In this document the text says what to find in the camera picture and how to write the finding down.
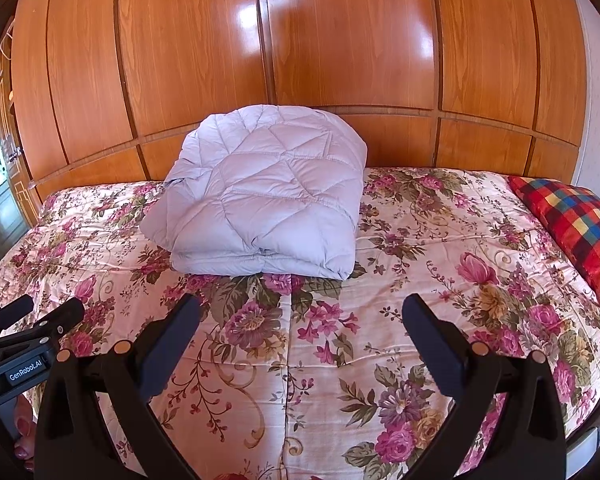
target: red plaid pillowcase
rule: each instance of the red plaid pillowcase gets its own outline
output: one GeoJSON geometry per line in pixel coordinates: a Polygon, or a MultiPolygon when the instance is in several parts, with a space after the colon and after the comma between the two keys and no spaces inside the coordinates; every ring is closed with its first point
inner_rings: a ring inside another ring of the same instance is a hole
{"type": "Polygon", "coordinates": [[[509,186],[589,283],[600,304],[600,199],[583,187],[510,176],[509,186]]]}

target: pink flower print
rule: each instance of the pink flower print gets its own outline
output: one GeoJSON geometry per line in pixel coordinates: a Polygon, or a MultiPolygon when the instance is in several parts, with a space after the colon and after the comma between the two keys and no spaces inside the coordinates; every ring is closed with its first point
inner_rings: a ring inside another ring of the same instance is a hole
{"type": "Polygon", "coordinates": [[[131,213],[132,209],[133,209],[133,206],[130,203],[126,203],[121,208],[119,208],[115,213],[113,213],[113,215],[111,216],[111,221],[115,222],[115,221],[120,220],[122,217],[125,217],[126,215],[131,213]]]}
{"type": "Polygon", "coordinates": [[[297,292],[304,285],[304,277],[297,276],[296,274],[291,275],[291,292],[297,292]]]}
{"type": "Polygon", "coordinates": [[[45,200],[45,211],[50,211],[51,208],[54,206],[54,204],[56,203],[56,200],[58,199],[58,196],[54,193],[53,195],[49,195],[47,197],[47,199],[45,200]]]}
{"type": "Polygon", "coordinates": [[[469,197],[464,193],[456,193],[454,195],[454,205],[458,209],[467,209],[471,203],[469,202],[469,197]]]}
{"type": "Polygon", "coordinates": [[[309,312],[306,313],[307,318],[311,321],[322,321],[323,319],[329,319],[329,313],[324,307],[326,303],[324,303],[323,301],[316,301],[316,303],[318,304],[309,307],[309,312]]]}
{"type": "Polygon", "coordinates": [[[227,322],[226,339],[243,350],[258,348],[280,328],[280,309],[265,309],[256,301],[248,301],[227,322]]]}
{"type": "Polygon", "coordinates": [[[147,193],[149,193],[153,188],[154,188],[153,184],[149,184],[149,183],[142,184],[142,186],[137,186],[134,189],[134,195],[135,196],[141,196],[141,195],[144,196],[147,193]]]}
{"type": "Polygon", "coordinates": [[[529,317],[541,324],[547,332],[560,335],[560,326],[562,320],[555,309],[549,304],[539,304],[532,306],[529,310],[529,317]]]}
{"type": "Polygon", "coordinates": [[[314,352],[314,355],[320,358],[321,363],[327,363],[328,365],[333,365],[335,363],[336,356],[331,353],[328,341],[325,341],[323,347],[318,346],[317,352],[314,352]]]}
{"type": "Polygon", "coordinates": [[[456,265],[456,270],[460,276],[475,285],[500,283],[493,267],[489,267],[483,259],[475,254],[463,253],[460,256],[460,264],[456,265]]]}
{"type": "Polygon", "coordinates": [[[91,326],[103,326],[107,321],[107,312],[113,310],[115,298],[106,301],[97,301],[93,306],[84,311],[84,323],[91,326]]]}
{"type": "Polygon", "coordinates": [[[491,440],[491,437],[493,436],[493,433],[496,430],[498,420],[500,420],[500,413],[502,412],[502,408],[504,407],[505,398],[505,395],[497,394],[495,408],[490,412],[487,412],[487,415],[484,417],[480,430],[482,431],[482,435],[486,442],[489,442],[491,440]]]}
{"type": "Polygon", "coordinates": [[[75,222],[75,219],[71,218],[68,222],[65,222],[64,224],[62,224],[61,225],[62,231],[64,231],[65,233],[71,231],[72,228],[74,227],[74,222],[75,222]]]}
{"type": "Polygon", "coordinates": [[[426,193],[421,193],[416,200],[416,205],[423,211],[439,212],[444,207],[444,204],[437,196],[429,196],[426,193]]]}
{"type": "Polygon", "coordinates": [[[190,274],[187,276],[187,285],[185,285],[185,290],[193,294],[194,292],[199,291],[203,286],[208,283],[214,282],[218,279],[218,276],[213,276],[211,274],[190,274]]]}
{"type": "Polygon", "coordinates": [[[469,343],[475,343],[476,341],[485,343],[492,351],[498,350],[496,336],[491,332],[487,332],[485,330],[476,330],[469,336],[469,343]]]}
{"type": "Polygon", "coordinates": [[[49,254],[51,254],[51,250],[48,247],[42,247],[40,250],[38,250],[38,260],[42,262],[46,259],[46,257],[49,256],[49,254]]]}
{"type": "Polygon", "coordinates": [[[423,176],[418,182],[422,187],[428,187],[429,189],[442,189],[444,187],[440,180],[430,175],[423,176]]]}
{"type": "Polygon", "coordinates": [[[11,263],[13,263],[16,267],[19,267],[24,263],[24,260],[26,259],[27,253],[20,252],[11,257],[11,263]]]}
{"type": "Polygon", "coordinates": [[[340,317],[340,314],[342,314],[342,309],[340,308],[340,304],[339,303],[334,303],[332,305],[330,305],[329,303],[326,303],[324,301],[316,301],[315,302],[318,306],[324,307],[325,311],[326,311],[326,319],[338,319],[340,317]]]}
{"type": "Polygon", "coordinates": [[[182,289],[178,286],[167,286],[162,293],[162,300],[167,304],[175,304],[182,297],[182,289]]]}
{"type": "Polygon", "coordinates": [[[378,435],[374,449],[384,463],[404,462],[415,448],[413,430],[408,424],[401,428],[391,428],[378,435]]]}
{"type": "Polygon", "coordinates": [[[340,322],[344,325],[345,328],[348,328],[354,334],[357,334],[358,330],[360,329],[360,325],[356,325],[354,323],[354,321],[357,321],[357,320],[358,320],[358,318],[352,312],[351,314],[349,314],[349,317],[347,317],[347,319],[345,319],[344,321],[340,320],[340,322]]]}
{"type": "Polygon", "coordinates": [[[396,182],[398,182],[393,175],[383,175],[374,181],[376,187],[389,187],[391,188],[396,182]]]}
{"type": "Polygon", "coordinates": [[[270,290],[288,296],[292,291],[291,274],[263,274],[264,284],[270,290]]]}
{"type": "Polygon", "coordinates": [[[582,394],[582,397],[578,402],[578,411],[580,413],[576,424],[581,424],[582,421],[587,418],[593,407],[595,397],[596,391],[593,388],[589,388],[582,394]]]}
{"type": "Polygon", "coordinates": [[[74,332],[66,338],[64,346],[71,350],[76,357],[91,355],[91,351],[93,351],[93,341],[86,332],[74,332]]]}
{"type": "Polygon", "coordinates": [[[304,339],[309,343],[313,343],[314,340],[318,339],[320,334],[318,333],[318,329],[314,328],[312,322],[309,321],[309,325],[306,328],[298,329],[298,339],[304,339]]]}
{"type": "Polygon", "coordinates": [[[338,331],[338,326],[333,319],[323,319],[318,327],[318,332],[322,332],[325,336],[330,336],[338,331]]]}
{"type": "Polygon", "coordinates": [[[89,298],[93,295],[93,287],[96,284],[96,276],[92,274],[86,280],[81,281],[76,285],[74,290],[74,296],[81,302],[87,303],[89,298]]]}
{"type": "Polygon", "coordinates": [[[524,355],[520,347],[520,334],[514,332],[508,326],[503,326],[498,331],[498,346],[501,352],[510,357],[520,357],[524,355]]]}
{"type": "Polygon", "coordinates": [[[410,420],[420,420],[420,410],[425,400],[418,396],[420,389],[410,381],[400,381],[398,386],[389,386],[378,400],[380,422],[386,428],[401,426],[410,420]]]}
{"type": "Polygon", "coordinates": [[[562,359],[558,359],[558,363],[555,365],[554,381],[560,402],[571,402],[571,394],[576,386],[576,377],[571,366],[562,359]]]}
{"type": "Polygon", "coordinates": [[[57,245],[53,252],[51,253],[51,255],[53,257],[59,257],[59,256],[63,256],[64,253],[66,251],[66,242],[62,242],[61,244],[57,245]]]}
{"type": "Polygon", "coordinates": [[[459,473],[466,473],[467,471],[471,471],[478,467],[480,460],[482,460],[482,456],[484,454],[484,449],[478,446],[472,446],[467,456],[464,457],[464,461],[460,466],[459,473]]]}

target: wood grain surface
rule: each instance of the wood grain surface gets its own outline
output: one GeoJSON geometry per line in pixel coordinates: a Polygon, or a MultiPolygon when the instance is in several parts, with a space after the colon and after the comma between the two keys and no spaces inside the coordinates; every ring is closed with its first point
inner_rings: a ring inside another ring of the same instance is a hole
{"type": "Polygon", "coordinates": [[[366,142],[368,168],[431,166],[436,147],[431,118],[399,115],[341,115],[366,142]]]}
{"type": "Polygon", "coordinates": [[[267,0],[279,104],[433,108],[431,0],[267,0]]]}
{"type": "Polygon", "coordinates": [[[443,109],[531,127],[537,78],[530,0],[440,0],[443,109]]]}
{"type": "Polygon", "coordinates": [[[74,162],[132,138],[120,84],[113,0],[49,0],[51,96],[74,162]]]}
{"type": "Polygon", "coordinates": [[[180,155],[180,149],[186,136],[187,134],[180,134],[154,140],[154,142],[148,142],[140,147],[152,180],[164,180],[180,155]]]}
{"type": "Polygon", "coordinates": [[[140,136],[267,101],[256,0],[119,0],[140,136]]]}
{"type": "Polygon", "coordinates": [[[587,104],[587,60],[575,0],[533,0],[540,42],[538,131],[579,145],[587,104]]]}
{"type": "Polygon", "coordinates": [[[578,149],[576,146],[565,146],[544,139],[536,139],[526,176],[557,178],[570,184],[577,160],[578,149]]]}
{"type": "Polygon", "coordinates": [[[530,145],[524,134],[443,119],[436,166],[522,175],[530,145]]]}
{"type": "Polygon", "coordinates": [[[139,182],[145,180],[142,164],[135,148],[99,158],[60,176],[53,177],[36,186],[40,198],[61,189],[117,182],[139,182]]]}
{"type": "Polygon", "coordinates": [[[48,2],[18,0],[11,42],[11,84],[18,132],[34,180],[68,163],[56,126],[46,67],[48,2]]]}

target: bed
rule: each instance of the bed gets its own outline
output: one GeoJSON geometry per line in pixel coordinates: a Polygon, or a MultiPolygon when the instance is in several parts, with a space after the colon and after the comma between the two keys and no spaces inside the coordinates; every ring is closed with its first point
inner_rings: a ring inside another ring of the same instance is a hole
{"type": "MultiPolygon", "coordinates": [[[[184,292],[199,296],[204,321],[151,407],[203,479],[404,472],[450,407],[400,322],[412,292],[470,341],[511,356],[544,351],[567,434],[600,401],[593,293],[499,174],[365,170],[345,282],[175,272],[138,229],[162,192],[158,182],[135,182],[49,196],[39,225],[0,264],[0,305],[32,295],[32,323],[80,298],[84,320],[64,345],[85,355],[133,339],[184,292]]],[[[480,459],[503,400],[494,399],[463,470],[480,459]]],[[[120,455],[138,469],[102,404],[120,455]]]]}

